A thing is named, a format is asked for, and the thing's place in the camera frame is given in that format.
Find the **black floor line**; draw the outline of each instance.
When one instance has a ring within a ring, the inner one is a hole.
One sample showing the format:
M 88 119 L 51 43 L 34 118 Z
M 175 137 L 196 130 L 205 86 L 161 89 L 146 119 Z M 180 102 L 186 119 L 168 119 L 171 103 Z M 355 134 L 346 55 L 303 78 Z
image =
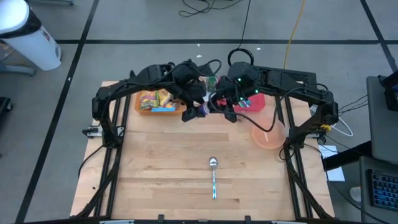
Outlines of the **black floor line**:
M 80 40 L 57 40 L 59 44 L 78 44 Z M 240 39 L 158 39 L 158 40 L 85 40 L 85 44 L 239 44 Z M 289 40 L 251 39 L 243 44 L 287 44 Z M 293 40 L 291 44 L 304 45 L 368 45 L 380 44 L 380 40 Z
M 372 12 L 366 2 L 366 0 L 361 0 L 361 4 L 363 9 L 365 10 L 366 15 L 368 16 L 369 22 L 372 25 L 373 31 L 376 34 L 377 39 L 380 41 L 381 48 L 383 49 L 384 55 L 387 58 L 388 64 L 391 67 L 391 70 L 393 72 L 398 70 L 396 61 L 394 60 L 394 57 L 391 55 L 390 49 L 387 46 L 387 42 L 384 40 L 383 35 L 380 32 L 379 26 L 377 26 L 376 20 L 374 20 L 374 17 L 372 15 Z
M 37 160 L 32 177 L 30 178 L 30 182 L 27 187 L 21 207 L 18 211 L 15 223 L 23 223 L 25 220 L 26 214 L 29 209 L 30 202 L 32 201 L 33 194 L 35 192 L 37 183 L 40 178 L 40 173 L 42 172 L 42 169 L 44 166 L 45 159 L 47 157 L 47 154 L 49 153 L 49 149 L 50 149 L 52 139 L 54 137 L 55 129 L 57 128 L 57 124 L 58 124 L 58 121 L 61 116 L 62 108 L 63 108 L 63 105 L 65 104 L 65 100 L 66 100 L 68 92 L 69 92 L 70 84 L 73 80 L 73 76 L 75 74 L 75 71 L 76 71 L 76 68 L 77 68 L 77 65 L 78 65 L 78 62 L 80 59 L 81 51 L 83 50 L 84 41 L 87 38 L 88 31 L 90 29 L 91 23 L 93 22 L 93 18 L 95 15 L 96 8 L 98 6 L 98 2 L 99 2 L 99 0 L 94 0 L 93 5 L 91 7 L 90 14 L 88 15 L 88 18 L 87 18 L 87 21 L 85 24 L 85 28 L 83 30 L 83 33 L 81 34 L 80 42 L 76 49 L 75 56 L 73 57 L 72 64 L 70 66 L 67 78 L 63 85 L 62 92 L 61 92 L 60 98 L 58 100 L 57 107 L 55 108 L 55 112 L 54 112 L 53 118 L 51 120 L 49 130 L 47 131 L 47 135 L 45 136 L 42 150 L 39 154 L 39 158 Z

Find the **red container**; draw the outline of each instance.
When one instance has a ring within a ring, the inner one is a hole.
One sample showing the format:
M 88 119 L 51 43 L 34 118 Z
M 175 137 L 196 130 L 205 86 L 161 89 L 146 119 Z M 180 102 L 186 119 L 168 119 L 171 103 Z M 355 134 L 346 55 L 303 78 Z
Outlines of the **red container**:
M 266 106 L 266 99 L 264 94 L 259 93 L 254 96 L 249 97 L 250 107 L 241 107 L 239 105 L 234 105 L 235 112 L 247 111 L 247 112 L 259 112 Z

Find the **yellow cable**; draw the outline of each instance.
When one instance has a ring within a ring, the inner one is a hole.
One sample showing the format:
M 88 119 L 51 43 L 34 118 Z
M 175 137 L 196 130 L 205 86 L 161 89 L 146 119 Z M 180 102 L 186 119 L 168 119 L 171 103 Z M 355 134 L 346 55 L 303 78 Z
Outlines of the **yellow cable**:
M 294 25 L 294 29 L 293 29 L 292 35 L 290 36 L 289 42 L 287 43 L 286 53 L 285 53 L 284 69 L 286 69 L 286 61 L 287 61 L 287 56 L 288 56 L 289 50 L 290 50 L 290 43 L 292 42 L 294 34 L 296 33 L 297 26 L 298 26 L 298 24 L 300 22 L 301 15 L 303 14 L 304 5 L 305 5 L 305 0 L 303 0 L 303 2 L 301 3 L 300 13 L 298 14 L 297 21 L 296 21 L 296 24 Z

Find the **white paper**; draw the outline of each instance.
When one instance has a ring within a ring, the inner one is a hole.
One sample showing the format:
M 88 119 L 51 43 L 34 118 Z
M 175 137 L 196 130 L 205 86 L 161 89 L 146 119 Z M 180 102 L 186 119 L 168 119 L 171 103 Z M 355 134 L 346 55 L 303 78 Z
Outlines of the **white paper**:
M 319 145 L 319 150 L 322 153 L 322 158 L 327 158 L 329 156 L 333 156 L 337 154 L 337 148 L 336 146 L 326 146 L 326 145 Z M 330 181 L 346 181 L 344 178 L 344 173 L 343 169 L 341 167 L 329 170 L 328 171 L 328 177 Z

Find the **white trash can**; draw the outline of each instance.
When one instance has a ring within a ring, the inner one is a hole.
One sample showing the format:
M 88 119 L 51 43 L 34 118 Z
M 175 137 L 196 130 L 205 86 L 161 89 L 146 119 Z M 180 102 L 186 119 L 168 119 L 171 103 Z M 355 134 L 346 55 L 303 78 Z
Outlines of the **white trash can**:
M 0 0 L 0 39 L 43 71 L 61 65 L 61 49 L 24 0 Z

